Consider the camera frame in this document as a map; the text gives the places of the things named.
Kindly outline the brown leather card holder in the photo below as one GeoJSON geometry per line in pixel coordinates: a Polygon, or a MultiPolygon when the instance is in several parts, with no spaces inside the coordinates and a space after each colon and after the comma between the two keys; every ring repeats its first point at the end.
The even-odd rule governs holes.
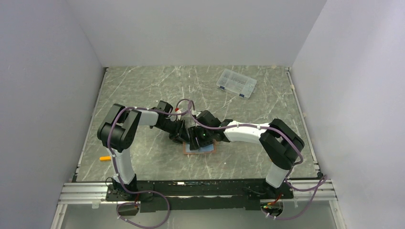
{"type": "Polygon", "coordinates": [[[197,150],[190,150],[190,145],[187,143],[183,143],[183,154],[184,155],[204,155],[204,154],[212,154],[216,153],[216,148],[217,148],[218,143],[216,141],[213,141],[212,144],[205,146],[205,147],[200,147],[197,150]]]}

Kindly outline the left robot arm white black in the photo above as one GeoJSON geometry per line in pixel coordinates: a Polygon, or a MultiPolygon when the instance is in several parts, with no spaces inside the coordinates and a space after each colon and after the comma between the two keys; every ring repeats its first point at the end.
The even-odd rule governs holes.
{"type": "Polygon", "coordinates": [[[173,112],[174,107],[165,101],[159,101],[151,110],[113,104],[100,125],[97,138],[109,151],[115,172],[113,187],[124,200],[132,200],[138,191],[129,150],[138,126],[156,127],[167,132],[175,143],[189,142],[185,122],[180,119],[180,114],[173,115],[173,112]]]}

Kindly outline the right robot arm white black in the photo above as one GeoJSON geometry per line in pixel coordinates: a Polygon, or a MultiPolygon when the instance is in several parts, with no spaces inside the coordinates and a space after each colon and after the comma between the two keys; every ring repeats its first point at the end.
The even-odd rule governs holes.
{"type": "Polygon", "coordinates": [[[216,142],[246,142],[260,145],[272,164],[265,178],[263,192],[269,198],[281,193],[282,183],[292,168],[303,161],[305,146],[301,137],[285,122],[273,119],[270,123],[250,124],[224,119],[220,121],[209,111],[195,118],[195,126],[187,129],[191,150],[216,142]]]}

